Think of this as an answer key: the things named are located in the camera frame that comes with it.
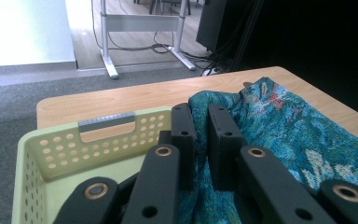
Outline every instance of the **fabric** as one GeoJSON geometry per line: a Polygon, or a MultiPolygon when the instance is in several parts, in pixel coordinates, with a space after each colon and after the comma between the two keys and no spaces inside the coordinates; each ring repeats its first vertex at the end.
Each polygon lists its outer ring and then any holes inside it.
{"type": "Polygon", "coordinates": [[[198,136],[196,187],[180,195],[179,223],[241,223],[233,193],[212,187],[208,104],[227,108],[248,144],[271,150],[300,183],[318,189],[335,178],[358,185],[358,138],[267,77],[239,93],[202,91],[188,103],[198,136]]]}

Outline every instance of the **metal ring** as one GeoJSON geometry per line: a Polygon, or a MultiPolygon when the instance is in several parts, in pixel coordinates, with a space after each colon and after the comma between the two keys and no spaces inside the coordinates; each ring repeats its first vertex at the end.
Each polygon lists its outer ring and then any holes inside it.
{"type": "Polygon", "coordinates": [[[107,193],[108,189],[109,188],[104,183],[95,183],[95,184],[88,186],[86,188],[86,190],[84,190],[84,196],[87,199],[91,199],[91,200],[99,199],[99,198],[102,198],[107,193]],[[98,192],[98,193],[92,193],[91,190],[94,188],[102,188],[102,190],[101,190],[101,192],[98,192]]]}
{"type": "Polygon", "coordinates": [[[356,189],[344,185],[335,185],[333,191],[344,200],[358,203],[358,191],[356,189]]]}
{"type": "Polygon", "coordinates": [[[266,152],[261,149],[261,148],[257,148],[257,147],[252,147],[248,150],[248,153],[251,154],[254,157],[258,157],[258,158],[262,158],[266,156],[266,152]]]}
{"type": "Polygon", "coordinates": [[[169,156],[172,153],[172,149],[168,147],[159,147],[155,152],[158,156],[169,156]]]}

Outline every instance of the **light green basket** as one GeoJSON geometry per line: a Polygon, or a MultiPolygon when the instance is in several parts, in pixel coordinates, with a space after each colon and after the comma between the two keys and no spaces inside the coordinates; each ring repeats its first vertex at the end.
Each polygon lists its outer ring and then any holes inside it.
{"type": "Polygon", "coordinates": [[[145,153],[171,129],[171,108],[157,107],[27,133],[19,142],[12,223],[52,223],[63,203],[94,176],[118,183],[139,172],[145,153]],[[122,123],[128,133],[91,142],[81,134],[122,123]]]}

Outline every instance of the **gray carpet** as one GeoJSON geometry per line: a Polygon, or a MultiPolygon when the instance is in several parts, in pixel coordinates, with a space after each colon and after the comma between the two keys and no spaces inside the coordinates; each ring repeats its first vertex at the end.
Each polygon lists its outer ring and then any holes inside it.
{"type": "Polygon", "coordinates": [[[77,77],[0,87],[0,223],[10,223],[13,204],[17,144],[36,129],[36,104],[49,97],[198,77],[200,70],[163,69],[108,76],[77,77]]]}

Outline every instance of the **teal fabric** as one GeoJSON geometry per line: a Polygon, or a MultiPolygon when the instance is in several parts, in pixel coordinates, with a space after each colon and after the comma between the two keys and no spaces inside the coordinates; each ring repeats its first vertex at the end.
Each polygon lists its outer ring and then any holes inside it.
{"type": "Polygon", "coordinates": [[[208,104],[228,109],[249,145],[271,150],[299,182],[358,185],[358,138],[299,96],[263,77],[239,93],[202,91],[188,101],[196,127],[196,187],[180,195],[179,223],[241,223],[231,192],[213,190],[207,160],[208,104]]]}

